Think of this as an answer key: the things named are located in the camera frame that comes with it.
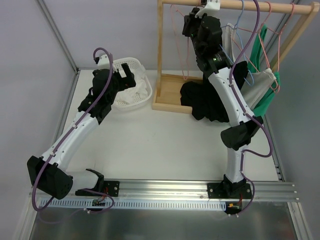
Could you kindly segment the white tank top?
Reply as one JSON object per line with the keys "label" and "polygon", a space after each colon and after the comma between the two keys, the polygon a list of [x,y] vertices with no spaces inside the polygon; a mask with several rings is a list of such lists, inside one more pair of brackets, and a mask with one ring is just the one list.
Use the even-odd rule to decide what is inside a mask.
{"label": "white tank top", "polygon": [[132,105],[147,98],[146,70],[143,65],[133,71],[136,86],[117,93],[115,101],[125,105]]}

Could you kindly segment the pink wire hanger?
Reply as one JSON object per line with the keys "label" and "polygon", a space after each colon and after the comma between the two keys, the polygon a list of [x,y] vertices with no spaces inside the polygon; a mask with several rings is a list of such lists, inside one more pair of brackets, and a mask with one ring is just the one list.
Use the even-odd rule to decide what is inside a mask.
{"label": "pink wire hanger", "polygon": [[185,15],[174,4],[170,5],[169,11],[170,11],[170,19],[171,19],[172,30],[173,30],[173,34],[174,34],[175,46],[176,46],[176,50],[177,50],[177,54],[178,54],[180,69],[181,69],[181,73],[182,73],[182,78],[183,78],[183,80],[186,81],[190,77],[190,61],[189,61],[189,58],[190,58],[190,38],[187,37],[187,40],[186,40],[186,58],[185,58],[185,60],[183,60],[182,52],[181,52],[181,48],[180,48],[180,40],[178,37],[178,30],[177,30],[177,26],[176,26],[176,22],[175,22],[174,12],[179,13],[182,17],[184,17]]}

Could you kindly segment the black tank top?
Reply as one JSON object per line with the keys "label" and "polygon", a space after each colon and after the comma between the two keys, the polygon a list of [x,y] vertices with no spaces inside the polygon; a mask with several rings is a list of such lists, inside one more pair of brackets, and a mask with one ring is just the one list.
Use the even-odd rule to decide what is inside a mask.
{"label": "black tank top", "polygon": [[[235,65],[233,75],[238,89],[241,90],[248,76],[248,63],[241,61]],[[203,118],[211,122],[229,123],[226,108],[215,87],[203,74],[202,83],[188,81],[180,89],[180,103],[182,106],[192,107],[192,116],[200,121]]]}

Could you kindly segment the blue wire hanger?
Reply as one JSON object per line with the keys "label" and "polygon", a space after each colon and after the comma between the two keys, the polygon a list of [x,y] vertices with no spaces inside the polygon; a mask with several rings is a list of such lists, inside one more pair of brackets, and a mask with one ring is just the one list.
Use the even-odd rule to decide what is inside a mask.
{"label": "blue wire hanger", "polygon": [[[226,30],[227,30],[227,29],[231,29],[231,33],[232,33],[232,31],[234,31],[235,35],[237,36],[237,38],[238,38],[238,40],[239,40],[239,42],[240,42],[240,46],[241,46],[241,47],[239,47],[239,50],[242,52],[243,49],[244,49],[244,44],[243,44],[243,41],[242,41],[242,38],[241,38],[240,34],[238,33],[238,29],[239,29],[239,22],[240,22],[240,20],[241,20],[241,17],[242,17],[242,15],[243,15],[243,12],[244,12],[245,4],[244,4],[244,1],[243,1],[243,0],[241,1],[241,3],[242,3],[241,13],[240,13],[239,16],[238,16],[235,25],[232,25],[232,24],[230,24],[230,23],[227,23],[226,25],[222,26],[221,28],[222,28],[222,29],[226,29]],[[222,51],[226,54],[227,59],[228,59],[229,62],[233,65],[233,64],[234,64],[234,60],[235,60],[234,55],[233,55],[233,54],[228,54],[228,52],[227,52],[223,47],[222,47]],[[249,73],[249,75],[250,75],[251,78],[252,78],[251,83],[250,83],[246,78],[244,78],[244,80],[245,80],[245,82],[246,82],[250,87],[252,87],[252,86],[254,85],[255,81],[254,81],[253,75],[252,75],[252,73],[251,73],[250,70],[248,70],[248,73]]]}

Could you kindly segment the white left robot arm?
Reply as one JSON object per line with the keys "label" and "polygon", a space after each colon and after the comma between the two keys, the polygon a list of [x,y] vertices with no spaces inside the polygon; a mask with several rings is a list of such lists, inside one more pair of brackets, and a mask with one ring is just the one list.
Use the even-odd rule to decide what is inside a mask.
{"label": "white left robot arm", "polygon": [[66,170],[82,142],[111,111],[117,93],[136,86],[128,64],[121,64],[121,68],[125,76],[121,76],[117,68],[94,70],[92,87],[77,108],[71,125],[42,156],[32,156],[27,161],[34,189],[58,200],[72,191],[82,192],[87,189],[94,196],[104,191],[104,175],[98,171],[87,168],[67,173]]}

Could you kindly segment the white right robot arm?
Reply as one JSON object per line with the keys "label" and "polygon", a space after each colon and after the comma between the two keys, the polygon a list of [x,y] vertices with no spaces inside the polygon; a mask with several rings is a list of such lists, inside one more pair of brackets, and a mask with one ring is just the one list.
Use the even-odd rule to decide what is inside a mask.
{"label": "white right robot arm", "polygon": [[222,50],[220,20],[195,7],[184,16],[182,34],[192,41],[198,68],[203,80],[211,85],[228,117],[230,127],[220,133],[227,148],[227,169],[222,182],[209,195],[237,198],[251,194],[243,174],[244,151],[263,124],[246,105],[233,75],[236,64]]}

